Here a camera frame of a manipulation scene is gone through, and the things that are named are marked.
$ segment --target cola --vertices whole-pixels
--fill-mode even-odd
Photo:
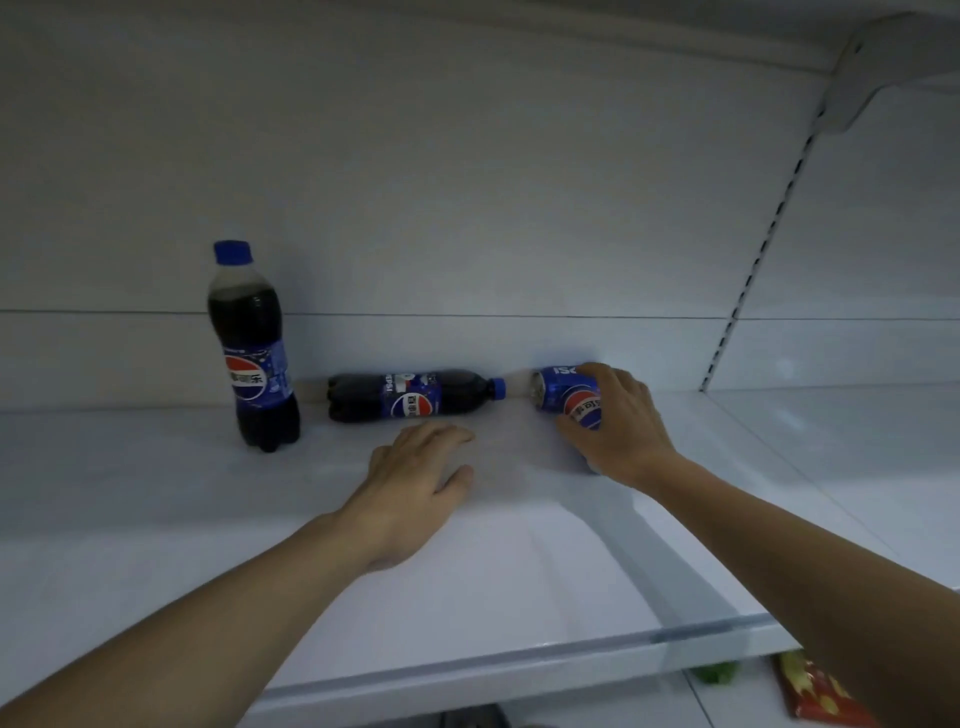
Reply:
[[[300,437],[300,409],[287,376],[283,316],[274,287],[253,268],[250,245],[221,240],[206,309],[220,338],[247,445],[274,452]]]
[[[503,379],[465,369],[427,374],[338,375],[327,383],[330,419],[365,423],[387,417],[464,415],[488,400],[502,400]]]

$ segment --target blue soda can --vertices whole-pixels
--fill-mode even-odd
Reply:
[[[600,389],[592,376],[576,367],[546,367],[533,373],[530,398],[537,409],[569,415],[581,427],[600,426]]]

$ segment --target forearm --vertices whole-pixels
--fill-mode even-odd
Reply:
[[[960,597],[679,455],[641,486],[884,725],[960,715]]]
[[[235,724],[366,566],[319,520],[0,709],[0,726]]]

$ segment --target red package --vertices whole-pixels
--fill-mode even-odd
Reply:
[[[854,728],[879,728],[867,709],[808,660],[803,650],[783,652],[774,657],[774,664],[787,710],[794,716]]]

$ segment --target can label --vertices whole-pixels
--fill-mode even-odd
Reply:
[[[587,429],[600,426],[600,390],[592,377],[577,374],[576,367],[547,367],[534,372],[531,394],[547,412],[563,412]]]
[[[287,354],[283,341],[257,349],[224,347],[230,385],[240,406],[270,409],[283,404],[294,393],[287,378]]]
[[[384,417],[428,417],[440,414],[437,375],[385,375],[380,399]]]

